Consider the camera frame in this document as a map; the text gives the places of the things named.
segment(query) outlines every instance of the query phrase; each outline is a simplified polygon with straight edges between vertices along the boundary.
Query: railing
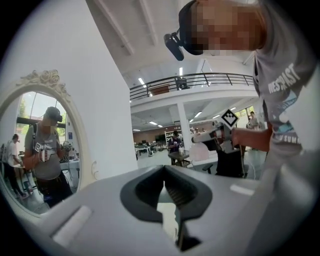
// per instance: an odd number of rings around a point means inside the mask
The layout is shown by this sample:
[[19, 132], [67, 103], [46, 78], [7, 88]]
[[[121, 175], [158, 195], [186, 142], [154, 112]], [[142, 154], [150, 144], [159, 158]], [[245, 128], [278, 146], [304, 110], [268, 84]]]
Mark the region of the railing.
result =
[[183, 76], [171, 76], [147, 82], [130, 89], [130, 101], [140, 100], [154, 95], [170, 93], [199, 87], [217, 85], [254, 86], [252, 76], [232, 73], [195, 73]]

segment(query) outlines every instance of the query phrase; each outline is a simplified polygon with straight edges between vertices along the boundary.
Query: carved floral ornament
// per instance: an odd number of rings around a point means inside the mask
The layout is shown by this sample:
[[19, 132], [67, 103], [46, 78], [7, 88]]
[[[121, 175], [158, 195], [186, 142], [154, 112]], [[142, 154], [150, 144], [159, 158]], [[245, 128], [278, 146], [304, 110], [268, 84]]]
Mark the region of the carved floral ornament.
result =
[[60, 77], [57, 70], [43, 71], [38, 73], [34, 70], [32, 73], [27, 76], [22, 76], [20, 81], [16, 83], [16, 86], [32, 86], [40, 85], [49, 87], [55, 90], [62, 98], [70, 103], [70, 94], [67, 92], [66, 84], [60, 83]]

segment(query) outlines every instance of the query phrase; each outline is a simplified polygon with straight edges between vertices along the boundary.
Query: white mirror frame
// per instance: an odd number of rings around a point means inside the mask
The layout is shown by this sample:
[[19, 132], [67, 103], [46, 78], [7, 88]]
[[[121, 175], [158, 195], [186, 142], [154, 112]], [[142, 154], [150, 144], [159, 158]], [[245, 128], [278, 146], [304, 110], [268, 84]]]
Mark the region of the white mirror frame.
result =
[[[43, 92], [53, 96], [61, 103], [67, 112], [68, 118], [70, 118], [73, 124], [73, 129], [78, 139], [80, 151], [80, 174], [77, 190], [81, 190], [96, 181], [97, 163], [95, 161], [92, 162], [91, 160], [84, 124], [70, 94], [67, 93], [65, 84], [60, 83], [60, 77], [57, 70], [45, 70], [41, 73], [34, 70], [31, 74], [21, 77], [20, 80], [11, 84], [8, 89], [1, 92], [0, 122], [9, 105], [16, 98], [28, 92]], [[6, 186], [2, 175], [0, 175], [0, 190], [11, 206], [13, 212], [18, 217], [27, 219], [34, 224], [37, 224], [42, 219], [42, 214], [40, 215], [26, 209], [15, 199], [15, 197], [10, 193], [9, 188]]]

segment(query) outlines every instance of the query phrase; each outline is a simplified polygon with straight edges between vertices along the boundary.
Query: black cap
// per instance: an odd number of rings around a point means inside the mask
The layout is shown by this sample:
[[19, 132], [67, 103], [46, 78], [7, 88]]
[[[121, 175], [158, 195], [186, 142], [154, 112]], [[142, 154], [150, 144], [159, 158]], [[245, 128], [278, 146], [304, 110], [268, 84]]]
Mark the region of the black cap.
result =
[[62, 122], [62, 115], [60, 115], [59, 109], [54, 106], [50, 106], [46, 109], [44, 117], [57, 122]]
[[179, 12], [179, 35], [183, 48], [192, 55], [201, 55], [204, 53], [202, 46], [192, 42], [192, 13], [191, 7], [196, 5], [197, 1], [192, 0], [187, 3]]

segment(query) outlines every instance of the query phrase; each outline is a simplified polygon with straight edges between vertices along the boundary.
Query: gray t-shirt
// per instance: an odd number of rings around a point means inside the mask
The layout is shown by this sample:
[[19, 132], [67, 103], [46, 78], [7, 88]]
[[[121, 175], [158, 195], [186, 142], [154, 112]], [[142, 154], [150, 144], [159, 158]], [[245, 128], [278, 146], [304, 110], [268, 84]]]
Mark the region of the gray t-shirt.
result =
[[263, 99], [265, 121], [273, 128], [265, 167], [278, 168], [302, 149], [286, 110], [307, 86], [317, 58], [300, 30], [275, 3], [261, 2], [260, 5], [267, 38], [265, 46], [255, 52], [253, 82]]
[[[33, 134], [34, 134], [34, 127], [33, 125], [29, 128], [25, 135], [24, 147], [26, 150], [31, 150], [32, 154], [37, 154], [34, 150], [33, 145]], [[44, 150], [52, 150], [57, 152], [57, 148], [60, 148], [60, 142], [58, 134], [44, 134], [41, 132], [41, 129], [37, 127], [36, 129], [36, 136], [35, 136], [35, 143], [40, 144], [40, 149]], [[46, 162], [39, 162], [34, 170], [34, 175], [42, 180], [53, 180], [59, 176], [61, 173], [60, 167], [60, 159], [57, 153], [52, 154], [50, 159]]]

